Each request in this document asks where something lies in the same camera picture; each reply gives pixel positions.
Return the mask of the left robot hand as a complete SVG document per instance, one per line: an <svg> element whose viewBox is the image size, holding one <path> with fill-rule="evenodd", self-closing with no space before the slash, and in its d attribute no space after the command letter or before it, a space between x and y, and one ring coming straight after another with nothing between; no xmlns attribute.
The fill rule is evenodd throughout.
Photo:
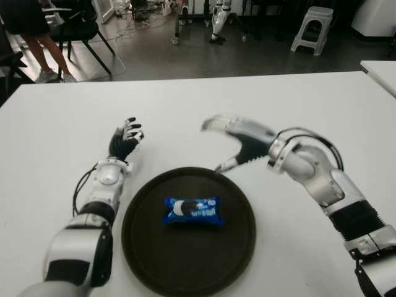
<svg viewBox="0 0 396 297"><path fill-rule="evenodd" d="M109 157L125 161L144 138L142 125L135 117L127 118L124 124L117 127L109 144Z"/></svg>

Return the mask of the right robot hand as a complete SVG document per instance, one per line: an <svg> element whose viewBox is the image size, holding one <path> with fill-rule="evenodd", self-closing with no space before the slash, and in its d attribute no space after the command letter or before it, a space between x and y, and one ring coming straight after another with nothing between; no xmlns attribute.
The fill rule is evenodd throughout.
<svg viewBox="0 0 396 297"><path fill-rule="evenodd" d="M215 131L233 137L241 144L240 151L219 164L215 171L224 173L233 168L265 157L277 137L271 129L251 119L227 114L216 114L201 125L202 131Z"/></svg>

